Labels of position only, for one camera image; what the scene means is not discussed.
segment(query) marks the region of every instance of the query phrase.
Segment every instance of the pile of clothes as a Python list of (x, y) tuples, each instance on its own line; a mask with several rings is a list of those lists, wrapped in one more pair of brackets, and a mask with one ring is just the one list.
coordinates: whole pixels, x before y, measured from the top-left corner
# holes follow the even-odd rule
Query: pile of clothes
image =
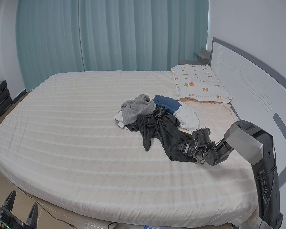
[(196, 162), (179, 149), (181, 144), (194, 145), (195, 141), (177, 126), (193, 131), (199, 125), (197, 115), (187, 104), (161, 95), (150, 100), (141, 94), (123, 103), (114, 119), (119, 128), (139, 131), (146, 151), (151, 147), (151, 138), (158, 138), (171, 161)]

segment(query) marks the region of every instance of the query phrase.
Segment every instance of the black garment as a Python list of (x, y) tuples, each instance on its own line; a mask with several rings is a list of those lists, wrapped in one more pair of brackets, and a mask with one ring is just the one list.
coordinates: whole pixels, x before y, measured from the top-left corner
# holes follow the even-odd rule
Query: black garment
[(127, 128), (130, 131), (140, 132), (146, 151), (150, 149), (151, 138), (158, 138), (171, 161), (196, 162), (196, 159), (183, 154), (178, 149), (179, 145), (185, 142), (195, 144), (191, 134), (178, 130), (177, 126), (179, 125), (180, 123), (174, 115), (165, 111), (164, 107), (157, 105), (152, 114), (138, 115), (137, 121), (127, 125)]

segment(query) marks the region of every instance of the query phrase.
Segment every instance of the white wall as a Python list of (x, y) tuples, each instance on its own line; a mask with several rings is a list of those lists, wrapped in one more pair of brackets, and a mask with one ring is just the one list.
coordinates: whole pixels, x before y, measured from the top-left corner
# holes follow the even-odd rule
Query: white wall
[[(209, 0), (209, 51), (213, 37), (254, 55), (286, 77), (286, 0)], [(286, 216), (286, 184), (280, 189), (280, 212)], [(281, 228), (286, 228), (286, 218)]]
[(16, 47), (18, 0), (0, 0), (0, 80), (6, 80), (14, 99), (24, 89)]

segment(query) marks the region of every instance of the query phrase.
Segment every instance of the white headboard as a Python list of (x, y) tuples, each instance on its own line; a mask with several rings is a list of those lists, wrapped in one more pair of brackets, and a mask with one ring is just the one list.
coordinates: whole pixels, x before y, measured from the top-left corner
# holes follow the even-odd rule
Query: white headboard
[(251, 54), (212, 41), (210, 66), (232, 96), (240, 119), (273, 135), (279, 185), (286, 182), (286, 78)]

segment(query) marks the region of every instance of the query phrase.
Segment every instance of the bed sheet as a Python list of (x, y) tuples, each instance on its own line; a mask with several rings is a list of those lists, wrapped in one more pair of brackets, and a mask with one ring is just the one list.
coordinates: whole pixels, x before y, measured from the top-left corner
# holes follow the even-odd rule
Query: bed sheet
[[(258, 205), (251, 166), (237, 152), (217, 166), (170, 161), (158, 139), (113, 116), (139, 94), (175, 95), (170, 72), (56, 74), (0, 124), (0, 172), (21, 189), (102, 220), (153, 226), (238, 226)], [(187, 100), (218, 141), (234, 121), (228, 104)]]

